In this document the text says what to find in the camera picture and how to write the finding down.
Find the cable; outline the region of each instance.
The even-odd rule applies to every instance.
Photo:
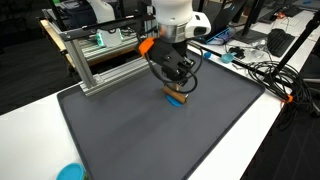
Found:
[[[177,92],[177,93],[181,93],[181,94],[188,94],[188,93],[193,92],[193,91],[197,88],[197,86],[198,86],[198,78],[197,78],[197,76],[196,76],[191,70],[189,70],[189,73],[191,74],[191,76],[189,76],[188,78],[186,78],[186,79],[189,79],[189,78],[193,77],[193,79],[194,79],[194,85],[193,85],[193,87],[192,87],[190,90],[181,91],[181,90],[176,90],[176,89],[172,88],[169,84],[171,84],[171,83],[178,83],[178,82],[181,82],[181,81],[183,81],[183,80],[185,80],[185,79],[180,80],[180,81],[167,81],[167,80],[164,80],[164,79],[161,77],[161,75],[158,73],[158,71],[155,69],[155,67],[152,65],[152,63],[150,62],[150,57],[149,57],[148,52],[145,54],[145,57],[146,57],[146,60],[147,60],[147,62],[148,62],[148,64],[149,64],[149,67],[150,67],[151,72],[153,73],[153,75],[154,75],[157,79],[159,79],[160,81],[162,81],[162,83],[163,83],[165,86],[167,86],[171,91],[174,91],[174,92]]]
[[[139,33],[136,33],[136,36],[137,36],[137,39],[138,39],[138,42],[139,43],[142,43],[142,39],[140,37],[140,34]],[[196,70],[194,72],[192,72],[191,70],[188,71],[188,74],[190,73],[191,75],[190,76],[187,76],[186,78],[183,78],[181,80],[177,80],[177,81],[168,81],[168,80],[165,80],[162,78],[162,76],[159,74],[159,72],[155,69],[155,67],[153,66],[153,64],[151,63],[151,60],[150,60],[150,56],[149,56],[149,53],[146,52],[145,53],[145,57],[146,57],[146,60],[148,62],[148,65],[150,67],[150,70],[152,72],[152,74],[157,78],[159,79],[165,86],[167,86],[170,90],[174,91],[174,92],[177,92],[177,93],[181,93],[181,94],[188,94],[188,93],[191,93],[193,92],[197,86],[198,86],[198,79],[197,79],[197,76],[195,75],[199,69],[201,68],[202,66],[202,62],[203,62],[203,50],[199,47],[196,47],[194,46],[195,48],[199,49],[200,50],[200,53],[201,53],[201,58],[200,58],[200,63],[198,65],[198,67],[196,68]],[[194,79],[194,86],[190,89],[190,90],[187,90],[187,91],[181,91],[181,90],[176,90],[174,88],[172,88],[169,84],[172,84],[172,83],[179,83],[179,82],[182,82],[182,81],[187,81],[189,80],[190,78],[193,78]]]
[[[286,65],[279,71],[276,69],[278,64],[279,62],[271,60],[247,65],[255,69],[248,71],[250,77],[263,84],[266,89],[279,97],[285,104],[277,125],[279,130],[283,131],[290,126],[298,109],[313,112],[315,107],[309,87],[300,77],[299,72],[290,65]],[[257,70],[264,71],[265,75],[258,75]],[[276,76],[272,76],[273,71],[276,71]],[[292,90],[291,94],[287,92],[285,86]]]

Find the electronic equipment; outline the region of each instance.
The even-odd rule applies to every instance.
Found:
[[[287,17],[294,17],[295,15],[299,14],[300,12],[302,12],[303,10],[301,8],[299,8],[298,6],[295,5],[291,5],[289,6],[289,8],[285,8],[283,13],[287,16]]]
[[[268,34],[267,47],[272,55],[281,57],[293,40],[294,36],[287,34],[283,29],[272,29]]]
[[[115,20],[115,14],[113,7],[102,0],[87,0],[91,7],[93,8],[93,11],[97,17],[97,23],[104,23],[108,21]],[[122,43],[122,38],[120,34],[120,29],[113,29],[113,30],[97,30],[97,42],[98,45],[103,47],[114,47],[118,46]]]
[[[246,44],[251,44],[260,39],[266,38],[266,34],[250,29],[251,25],[258,21],[258,17],[263,5],[264,0],[254,0],[244,29],[238,31],[233,36],[234,39],[244,42]]]
[[[224,37],[220,37],[219,34],[226,35],[227,26],[240,11],[245,2],[246,0],[226,2],[214,21],[211,22],[211,32],[196,40],[203,44],[214,44],[215,42],[212,42],[214,40],[225,39]]]

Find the gray carpet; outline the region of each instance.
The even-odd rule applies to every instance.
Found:
[[[4,49],[0,55],[0,114],[75,83],[64,59],[46,39]]]

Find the black mat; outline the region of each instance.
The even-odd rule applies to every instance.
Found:
[[[90,178],[188,178],[264,92],[213,62],[204,61],[197,76],[199,86],[183,107],[168,103],[161,82],[149,71],[90,98],[79,87],[60,93]]]

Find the desk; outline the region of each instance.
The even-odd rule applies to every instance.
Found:
[[[296,29],[298,33],[302,32],[312,14],[303,12],[299,17],[305,18],[305,21],[300,21],[300,29]],[[254,28],[267,32],[271,25],[258,24]],[[319,34],[317,29],[314,38],[318,38]],[[314,45],[315,41],[307,40],[289,63],[300,70]],[[210,48],[223,50],[222,47]],[[214,57],[211,60],[220,63]],[[243,70],[236,70],[231,64],[223,66],[245,76]],[[81,162],[56,94],[0,116],[0,179],[54,180],[65,165]],[[279,112],[280,101],[265,92],[211,151],[190,179],[240,179]]]

